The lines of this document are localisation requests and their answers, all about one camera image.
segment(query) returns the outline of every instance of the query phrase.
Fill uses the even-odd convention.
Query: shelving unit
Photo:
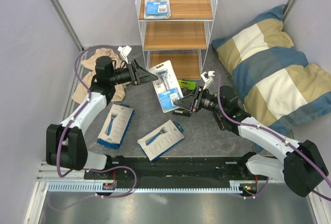
[[[145,0],[136,0],[146,68],[170,60],[178,79],[200,79],[216,8],[217,0],[170,0],[169,19],[145,20]]]

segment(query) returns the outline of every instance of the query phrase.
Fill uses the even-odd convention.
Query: gray mat
[[[129,60],[136,59],[144,65],[141,46],[134,46],[129,54]],[[222,84],[233,86],[230,74],[219,61],[215,51],[209,48],[204,70],[214,70],[221,74]],[[216,92],[218,78],[209,88],[211,93]],[[236,136],[228,131],[220,131],[211,112],[201,110],[192,117],[172,115],[171,112],[163,113],[151,83],[140,86],[129,86],[125,90],[126,97],[116,104],[127,104],[135,110],[132,122],[118,150],[105,148],[97,144],[97,137],[107,118],[111,104],[101,111],[92,122],[85,134],[87,147],[92,152],[112,156],[145,157],[137,140],[153,131],[169,119],[179,123],[184,129],[185,139],[164,154],[170,156],[242,156],[252,151],[252,142]]]

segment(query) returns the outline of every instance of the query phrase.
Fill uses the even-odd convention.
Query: white wall
[[[141,44],[135,0],[59,0],[83,46]],[[218,0],[212,39],[287,0]]]
[[[331,4],[330,0],[298,0],[287,20],[285,31],[292,37],[297,49],[307,55],[309,62],[315,62],[331,73]],[[331,114],[294,129],[294,137],[314,142],[331,173]],[[321,193],[331,196],[331,189],[325,182],[319,187]],[[322,201],[331,213],[331,203]]]
[[[78,51],[49,0],[0,0],[0,223],[22,223]]]

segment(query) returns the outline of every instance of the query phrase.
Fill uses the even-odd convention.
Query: green object
[[[185,81],[185,80],[178,80],[178,83],[179,83],[181,88],[190,89],[190,90],[195,89],[195,82]]]

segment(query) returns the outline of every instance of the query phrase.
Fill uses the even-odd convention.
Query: white stripe
[[[280,119],[308,103],[286,69],[273,73],[258,82],[256,86],[276,119]]]
[[[264,36],[259,26],[254,24],[233,37],[242,61],[250,56],[269,49],[268,44],[264,42]]]

